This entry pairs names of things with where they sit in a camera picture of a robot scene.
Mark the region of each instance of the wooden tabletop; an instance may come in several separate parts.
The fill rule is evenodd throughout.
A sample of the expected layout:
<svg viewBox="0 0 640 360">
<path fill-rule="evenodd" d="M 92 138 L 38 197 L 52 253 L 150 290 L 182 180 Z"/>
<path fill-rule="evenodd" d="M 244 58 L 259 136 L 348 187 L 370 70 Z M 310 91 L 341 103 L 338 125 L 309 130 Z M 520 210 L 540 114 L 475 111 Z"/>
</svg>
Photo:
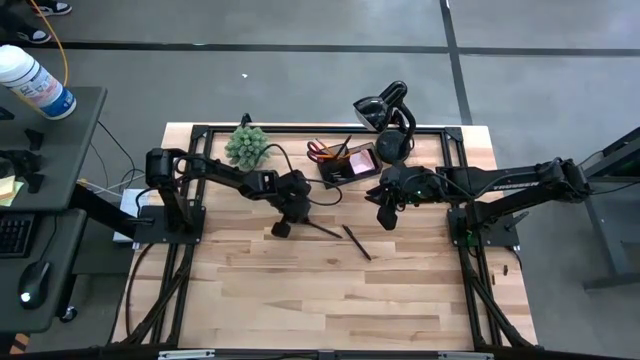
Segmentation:
<svg viewBox="0 0 640 360">
<path fill-rule="evenodd" d="M 187 149 L 192 125 L 167 124 L 162 146 Z M 469 166 L 494 169 L 487 127 L 463 126 L 462 131 Z M 305 156 L 306 142 L 319 137 L 329 145 L 345 138 L 339 134 L 268 136 L 269 142 L 287 151 L 293 167 L 309 178 L 320 175 Z M 228 134 L 215 135 L 212 158 L 228 161 L 224 154 L 228 138 Z M 349 145 L 375 139 L 375 134 L 354 135 Z M 288 172 L 282 154 L 276 149 L 271 155 L 261 168 Z M 406 163 L 429 168 L 443 165 L 440 141 L 432 135 L 415 136 L 415 148 Z M 288 239 L 275 238 L 270 230 L 280 215 L 266 201 L 249 201 L 235 190 L 209 182 L 204 198 L 205 234 L 196 247 L 180 347 L 472 349 L 459 257 L 445 222 L 449 206 L 407 207 L 399 213 L 396 230 L 385 231 L 376 221 L 376 205 L 364 200 L 365 191 L 377 184 L 378 177 L 372 177 L 342 186 L 344 200 L 339 205 L 312 207 L 312 221 L 345 236 L 337 240 L 302 225 L 293 225 Z M 310 194 L 323 202 L 336 196 L 335 190 L 321 185 L 314 185 Z M 486 199 L 499 196 L 490 193 Z M 342 224 L 353 230 L 372 262 L 348 240 Z M 167 248 L 155 246 L 140 266 L 131 296 L 132 327 L 158 296 Z M 501 248 L 487 249 L 487 260 L 497 303 L 522 335 L 535 343 L 517 260 Z M 506 276 L 504 265 L 509 268 Z M 167 329 L 173 303 L 169 308 Z M 481 305 L 479 312 L 483 334 L 489 339 Z M 113 341 L 122 338 L 124 307 Z"/>
</svg>

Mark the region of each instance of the black desk lamp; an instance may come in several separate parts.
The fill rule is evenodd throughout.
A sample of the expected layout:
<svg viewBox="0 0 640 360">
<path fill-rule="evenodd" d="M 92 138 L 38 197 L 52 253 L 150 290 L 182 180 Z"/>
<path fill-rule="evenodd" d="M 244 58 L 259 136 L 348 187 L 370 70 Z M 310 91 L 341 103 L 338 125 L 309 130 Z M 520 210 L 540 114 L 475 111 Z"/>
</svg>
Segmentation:
<svg viewBox="0 0 640 360">
<path fill-rule="evenodd" d="M 403 103 L 406 95 L 407 85 L 402 81 L 394 81 L 380 95 L 353 103 L 358 120 L 367 129 L 380 133 L 376 140 L 376 152 L 388 164 L 405 160 L 411 151 L 409 141 L 416 129 L 416 119 Z M 398 129 L 387 129 L 393 123 L 398 125 Z"/>
</svg>

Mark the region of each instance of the gray floor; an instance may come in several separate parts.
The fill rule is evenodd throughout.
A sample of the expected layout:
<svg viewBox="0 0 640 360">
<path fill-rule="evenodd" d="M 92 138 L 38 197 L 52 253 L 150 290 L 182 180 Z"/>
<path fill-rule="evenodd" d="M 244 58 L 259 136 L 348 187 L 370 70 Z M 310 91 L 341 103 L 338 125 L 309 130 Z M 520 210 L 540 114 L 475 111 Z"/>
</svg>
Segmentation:
<svg viewBox="0 0 640 360">
<path fill-rule="evenodd" d="M 460 46 L 638 48 L 635 0 L 450 0 Z M 219 44 L 446 44 L 434 0 L 85 0 L 54 19 L 66 41 Z M 30 50 L 59 74 L 54 50 Z M 351 103 L 389 81 L 409 86 L 423 124 L 460 124 L 448 55 L 68 51 L 72 85 L 109 89 L 102 116 L 139 167 L 170 121 L 352 122 Z M 474 124 L 488 125 L 499 166 L 582 160 L 637 127 L 640 57 L 463 56 Z M 111 182 L 129 167 L 104 133 L 94 144 Z M 103 182 L 89 155 L 83 176 Z M 640 357 L 640 286 L 585 293 L 606 274 L 582 205 L 546 204 L 519 225 L 524 276 L 541 345 Z M 32 350 L 103 344 L 115 284 L 87 279 L 75 326 L 34 336 Z"/>
</svg>

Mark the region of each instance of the computer mouse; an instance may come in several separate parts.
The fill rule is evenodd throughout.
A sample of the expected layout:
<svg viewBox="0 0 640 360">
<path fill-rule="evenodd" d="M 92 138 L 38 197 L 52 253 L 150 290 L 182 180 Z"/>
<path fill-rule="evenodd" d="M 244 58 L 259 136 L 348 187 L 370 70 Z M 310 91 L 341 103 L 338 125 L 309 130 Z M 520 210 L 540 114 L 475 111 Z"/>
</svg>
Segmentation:
<svg viewBox="0 0 640 360">
<path fill-rule="evenodd" d="M 18 283 L 20 305 L 25 309 L 37 309 L 47 299 L 51 263 L 36 261 L 27 265 Z"/>
</svg>

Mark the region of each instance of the green plant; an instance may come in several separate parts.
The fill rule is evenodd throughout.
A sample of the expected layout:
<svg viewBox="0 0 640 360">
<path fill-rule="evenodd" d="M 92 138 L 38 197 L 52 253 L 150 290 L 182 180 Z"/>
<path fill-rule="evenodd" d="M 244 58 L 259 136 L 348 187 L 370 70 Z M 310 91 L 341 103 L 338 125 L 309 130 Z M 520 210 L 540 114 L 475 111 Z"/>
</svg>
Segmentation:
<svg viewBox="0 0 640 360">
<path fill-rule="evenodd" d="M 237 165 L 241 170 L 246 171 L 260 165 L 269 157 L 265 151 L 258 158 L 262 150 L 267 147 L 267 140 L 267 135 L 259 127 L 238 126 L 224 149 L 231 165 Z"/>
</svg>

